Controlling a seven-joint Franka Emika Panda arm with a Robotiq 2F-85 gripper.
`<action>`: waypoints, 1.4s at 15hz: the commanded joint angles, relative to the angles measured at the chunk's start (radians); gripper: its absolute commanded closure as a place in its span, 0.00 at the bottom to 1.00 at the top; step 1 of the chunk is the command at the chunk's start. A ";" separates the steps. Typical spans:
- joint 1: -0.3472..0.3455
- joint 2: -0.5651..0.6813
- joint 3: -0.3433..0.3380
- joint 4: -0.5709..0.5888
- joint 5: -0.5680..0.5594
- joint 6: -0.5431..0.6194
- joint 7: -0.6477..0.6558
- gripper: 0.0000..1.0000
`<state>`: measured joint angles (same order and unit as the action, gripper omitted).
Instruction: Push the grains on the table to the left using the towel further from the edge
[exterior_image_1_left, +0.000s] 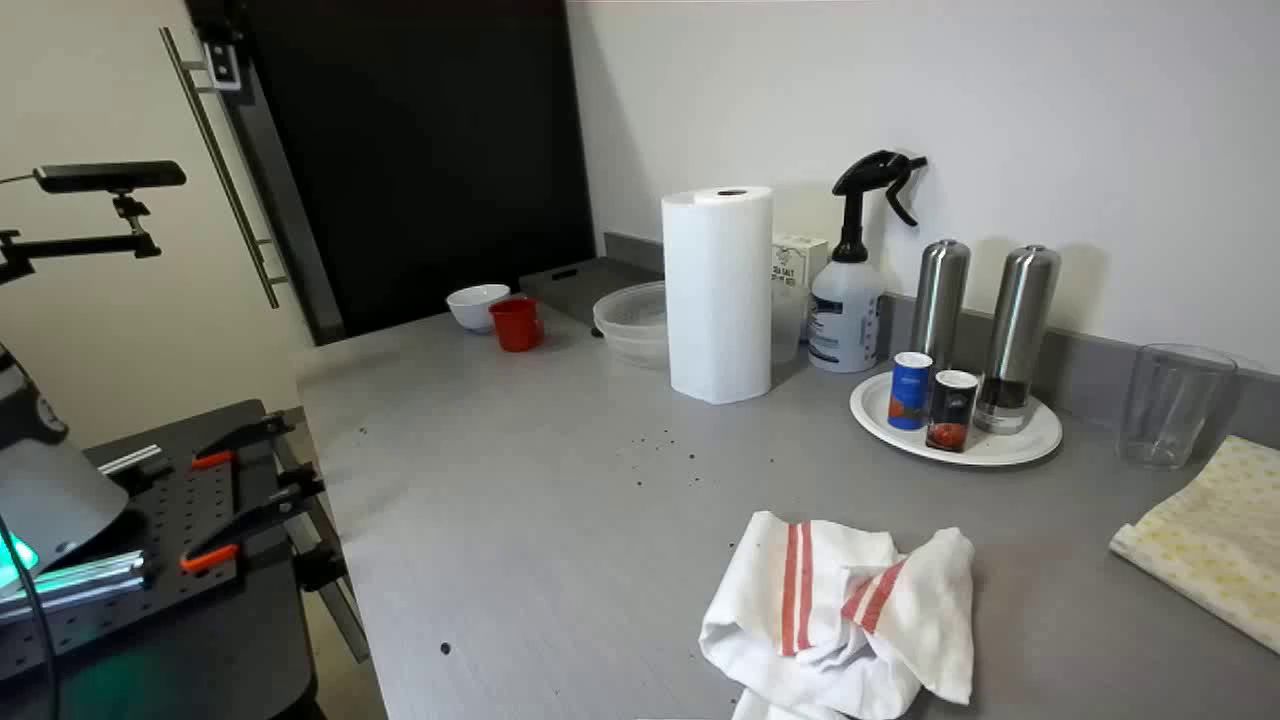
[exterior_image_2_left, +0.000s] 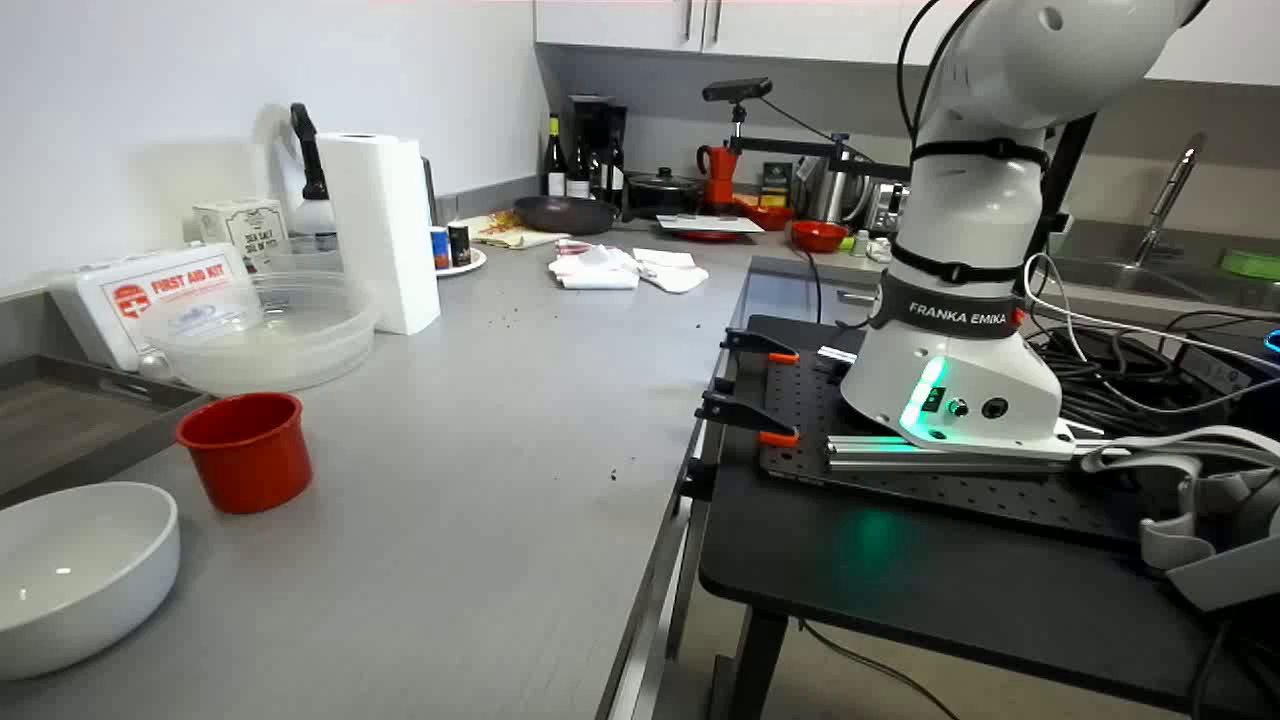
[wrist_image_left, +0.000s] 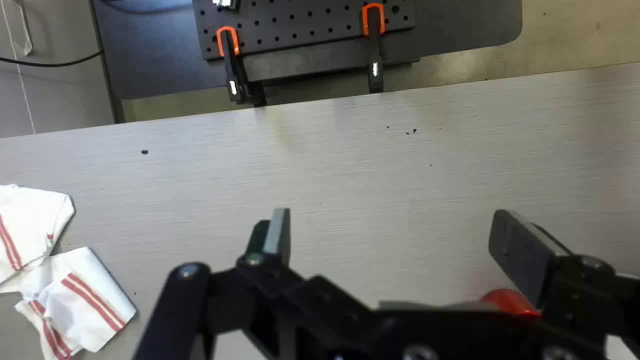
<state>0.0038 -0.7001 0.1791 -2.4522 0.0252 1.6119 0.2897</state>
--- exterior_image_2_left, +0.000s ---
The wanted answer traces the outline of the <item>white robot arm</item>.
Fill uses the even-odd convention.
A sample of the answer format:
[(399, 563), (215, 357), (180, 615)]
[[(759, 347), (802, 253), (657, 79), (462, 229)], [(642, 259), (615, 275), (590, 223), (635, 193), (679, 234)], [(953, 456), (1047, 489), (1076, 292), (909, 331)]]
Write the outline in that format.
[(1100, 114), (1208, 0), (974, 0), (924, 91), (909, 208), (841, 398), (909, 443), (1076, 456), (1021, 335), (1047, 131)]

